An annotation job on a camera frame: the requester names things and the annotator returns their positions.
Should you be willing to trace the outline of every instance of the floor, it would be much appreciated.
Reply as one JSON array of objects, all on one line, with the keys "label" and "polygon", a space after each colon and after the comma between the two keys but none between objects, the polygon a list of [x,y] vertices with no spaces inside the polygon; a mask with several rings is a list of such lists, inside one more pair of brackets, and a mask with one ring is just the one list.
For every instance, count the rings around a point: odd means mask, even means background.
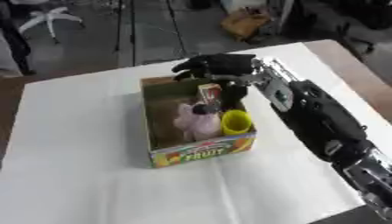
[{"label": "floor", "polygon": [[[148,64],[181,57],[179,42],[163,0],[136,0],[136,64]],[[178,28],[185,43],[185,55],[224,53],[260,46],[290,42],[285,38],[268,38],[258,45],[236,42],[220,28],[226,16],[219,5],[203,11],[189,11],[183,1],[174,1]],[[33,53],[31,66],[37,75],[60,77],[67,74],[93,73],[118,67],[132,66],[129,8],[123,10],[121,44],[114,51],[116,41],[116,14],[106,7],[106,0],[78,1],[72,13],[82,16],[86,29],[76,23],[56,22],[55,30],[60,44],[49,38],[44,25],[29,30]],[[365,63],[385,82],[392,86],[392,29],[372,33],[354,27],[355,35],[369,36],[377,42],[376,50]],[[382,223],[365,207],[343,213],[315,224],[329,223]]]}]

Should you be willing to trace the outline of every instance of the yellow cup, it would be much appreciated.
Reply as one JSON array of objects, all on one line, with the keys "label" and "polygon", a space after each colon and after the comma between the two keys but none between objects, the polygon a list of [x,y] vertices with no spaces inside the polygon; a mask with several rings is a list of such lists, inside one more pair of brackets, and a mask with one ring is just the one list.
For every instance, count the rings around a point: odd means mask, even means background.
[{"label": "yellow cup", "polygon": [[221,126],[225,136],[240,135],[249,131],[252,120],[247,112],[233,109],[223,114]]}]

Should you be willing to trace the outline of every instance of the pink toy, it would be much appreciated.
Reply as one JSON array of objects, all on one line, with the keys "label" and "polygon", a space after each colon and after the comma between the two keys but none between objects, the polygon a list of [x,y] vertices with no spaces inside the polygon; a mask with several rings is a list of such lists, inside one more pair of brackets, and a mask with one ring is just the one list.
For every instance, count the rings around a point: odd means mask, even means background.
[{"label": "pink toy", "polygon": [[184,139],[201,141],[220,136],[221,119],[218,114],[195,115],[193,106],[180,104],[178,118],[174,120],[174,126],[184,131]]}]

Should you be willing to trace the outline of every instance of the white tablecloth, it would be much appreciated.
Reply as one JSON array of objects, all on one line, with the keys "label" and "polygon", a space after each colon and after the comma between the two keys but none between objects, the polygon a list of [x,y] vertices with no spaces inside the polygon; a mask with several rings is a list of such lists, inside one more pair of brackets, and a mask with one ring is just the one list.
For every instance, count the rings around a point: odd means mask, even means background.
[{"label": "white tablecloth", "polygon": [[[392,157],[392,129],[304,45],[247,51],[276,56],[335,96]],[[303,224],[362,205],[250,89],[252,151],[148,168],[140,78],[178,62],[26,86],[0,174],[6,224]]]}]

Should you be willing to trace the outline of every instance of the cardboard box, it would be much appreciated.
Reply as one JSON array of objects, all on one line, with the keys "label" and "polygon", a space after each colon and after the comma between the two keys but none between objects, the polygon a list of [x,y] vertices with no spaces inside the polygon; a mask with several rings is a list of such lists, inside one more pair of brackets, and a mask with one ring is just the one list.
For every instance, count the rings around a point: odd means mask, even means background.
[{"label": "cardboard box", "polygon": [[[172,81],[172,77],[141,80],[143,105],[153,167],[182,164],[240,151],[247,151],[255,137],[255,127],[238,136],[220,136],[200,142],[185,142],[183,132],[173,125],[180,103],[194,104],[198,86],[207,80]],[[245,110],[242,104],[238,109]]]}]

